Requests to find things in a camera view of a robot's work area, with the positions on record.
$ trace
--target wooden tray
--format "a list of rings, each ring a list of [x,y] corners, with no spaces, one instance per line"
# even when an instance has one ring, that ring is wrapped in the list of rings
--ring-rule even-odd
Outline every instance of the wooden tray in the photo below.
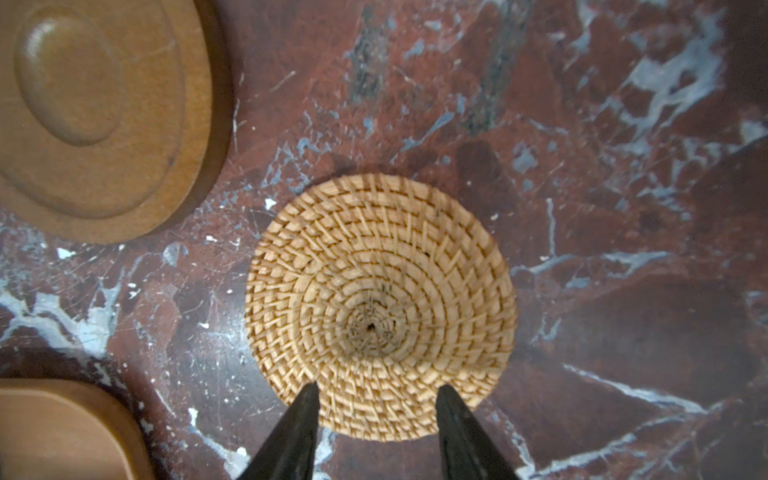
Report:
[[[229,144],[210,0],[0,2],[0,204],[113,243],[188,215]]]
[[[0,379],[0,465],[3,478],[154,477],[125,407],[67,380]]]

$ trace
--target wooden edge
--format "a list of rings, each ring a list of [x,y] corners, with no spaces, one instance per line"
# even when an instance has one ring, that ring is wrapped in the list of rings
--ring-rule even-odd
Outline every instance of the wooden edge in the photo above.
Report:
[[[0,396],[9,393],[46,396],[81,410],[112,437],[129,480],[154,478],[144,437],[132,414],[104,390],[71,380],[0,379]]]

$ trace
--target red marble surface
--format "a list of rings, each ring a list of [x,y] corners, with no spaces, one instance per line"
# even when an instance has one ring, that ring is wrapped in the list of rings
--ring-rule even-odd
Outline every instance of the red marble surface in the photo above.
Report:
[[[243,328],[296,194],[383,171],[495,235],[518,347],[476,415],[522,478],[768,476],[765,2],[216,0],[233,142],[185,221],[72,243],[0,209],[0,376],[117,396],[158,478],[236,476],[285,407]],[[316,478],[439,478],[325,431]]]

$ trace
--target woven pattern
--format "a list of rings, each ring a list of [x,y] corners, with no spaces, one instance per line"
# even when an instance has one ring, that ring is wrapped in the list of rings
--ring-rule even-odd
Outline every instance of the woven pattern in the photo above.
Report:
[[[437,431],[437,389],[470,407],[495,387],[517,308],[495,241],[456,201],[380,174],[316,186],[263,233],[248,338],[277,395],[317,381],[320,423],[357,439]]]

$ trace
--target wooden coaster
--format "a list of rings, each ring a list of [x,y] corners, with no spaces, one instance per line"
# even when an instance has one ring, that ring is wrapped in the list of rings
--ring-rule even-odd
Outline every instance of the wooden coaster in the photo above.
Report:
[[[308,190],[264,232],[248,278],[248,338],[270,385],[290,404],[316,381],[320,423],[357,439],[435,433],[446,383],[476,407],[516,325],[491,235],[455,200],[400,177]]]
[[[209,0],[0,2],[0,204],[73,240],[189,214],[231,127]]]

